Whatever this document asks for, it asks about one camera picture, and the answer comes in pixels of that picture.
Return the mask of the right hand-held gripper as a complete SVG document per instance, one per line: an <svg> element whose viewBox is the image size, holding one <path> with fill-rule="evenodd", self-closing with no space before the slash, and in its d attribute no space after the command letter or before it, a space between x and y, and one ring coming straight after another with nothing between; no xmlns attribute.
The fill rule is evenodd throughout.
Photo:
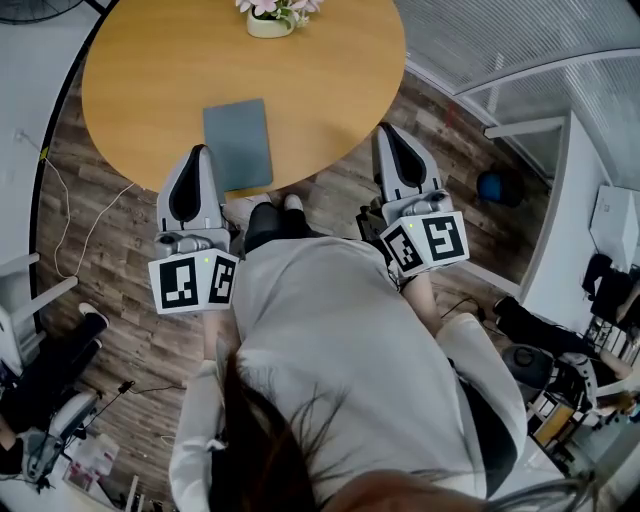
<svg viewBox="0 0 640 512"><path fill-rule="evenodd" d="M439 189L442 182L435 158L408 131L395 125L392 128L394 140L390 125L381 123L375 145L382 195L387 202L382 206L387 228L380 238L399 273L415 276L468 260L463 214L453 208L449 194ZM405 186L432 192L398 199L399 177Z"/></svg>

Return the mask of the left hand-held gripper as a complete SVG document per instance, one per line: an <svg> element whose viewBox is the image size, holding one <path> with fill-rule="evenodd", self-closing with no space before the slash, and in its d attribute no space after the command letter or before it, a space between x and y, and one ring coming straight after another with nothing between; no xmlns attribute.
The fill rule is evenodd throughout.
<svg viewBox="0 0 640 512"><path fill-rule="evenodd" d="M158 195L157 258L148 264L160 315L228 310L239 258L224 226L224 191L206 145L196 145L171 172ZM190 228L203 230L170 231Z"/></svg>

